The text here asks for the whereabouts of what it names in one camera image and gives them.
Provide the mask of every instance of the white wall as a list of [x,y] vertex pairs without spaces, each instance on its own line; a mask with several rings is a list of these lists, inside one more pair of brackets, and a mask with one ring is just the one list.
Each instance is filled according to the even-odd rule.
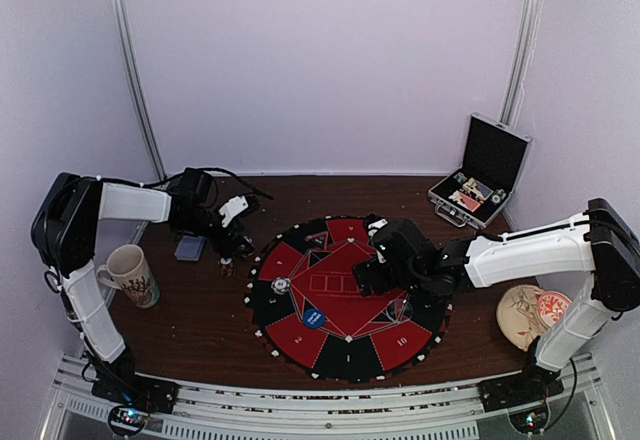
[[523,0],[127,0],[169,172],[443,173],[497,118]]
[[[518,129],[534,137],[510,214],[520,228],[608,199],[640,232],[640,0],[543,0]],[[541,278],[573,295],[582,275]],[[640,311],[591,345],[623,438],[638,438]]]
[[[79,346],[29,230],[60,171],[150,180],[109,0],[0,0],[0,436],[34,438],[63,351]],[[104,253],[132,225],[101,228]]]

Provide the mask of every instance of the robotic arm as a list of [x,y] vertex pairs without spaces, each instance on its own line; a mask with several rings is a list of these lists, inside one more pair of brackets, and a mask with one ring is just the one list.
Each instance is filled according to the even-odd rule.
[[251,240],[240,233],[240,219],[258,209],[256,195],[272,198],[237,180],[253,194],[231,198],[214,211],[203,206],[215,185],[203,169],[186,169],[165,191],[69,173],[55,180],[36,215],[31,238],[48,267],[45,279],[49,287],[60,294],[67,318],[87,347],[97,374],[94,395],[142,411],[170,413],[177,390],[172,382],[135,375],[133,355],[115,328],[96,281],[93,256],[98,222],[167,222],[174,232],[204,236],[229,273],[234,257],[253,253]]
[[406,219],[370,216],[365,226],[378,252],[354,267],[365,296],[397,286],[418,295],[448,296],[533,275],[588,272],[566,314],[531,344],[523,371],[481,383],[486,411],[562,391],[557,378],[570,358],[613,315],[640,305],[640,244],[603,199],[591,200],[586,212],[562,222],[499,236],[481,233],[441,250]]

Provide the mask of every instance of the open briefcase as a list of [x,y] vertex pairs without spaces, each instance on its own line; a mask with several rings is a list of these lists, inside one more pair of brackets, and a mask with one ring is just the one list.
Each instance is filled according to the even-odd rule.
[[456,227],[485,228],[513,194],[531,137],[471,114],[462,166],[429,190],[436,214]]

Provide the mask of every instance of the case handle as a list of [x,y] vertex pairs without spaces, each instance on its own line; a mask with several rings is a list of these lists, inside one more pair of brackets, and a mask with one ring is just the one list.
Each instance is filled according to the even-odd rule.
[[444,218],[447,222],[449,222],[451,225],[453,225],[456,228],[463,228],[467,225],[468,219],[462,220],[461,222],[456,222],[455,219],[457,217],[452,216],[448,213],[443,213],[441,211],[442,205],[443,205],[442,203],[439,203],[436,205],[436,215],[438,215],[441,218]]

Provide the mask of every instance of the mug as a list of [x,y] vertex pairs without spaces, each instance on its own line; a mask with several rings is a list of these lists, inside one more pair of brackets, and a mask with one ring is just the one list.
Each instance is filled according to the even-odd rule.
[[96,269],[96,278],[107,287],[122,290],[140,308],[153,307],[160,299],[160,289],[137,245],[116,248],[106,265]]

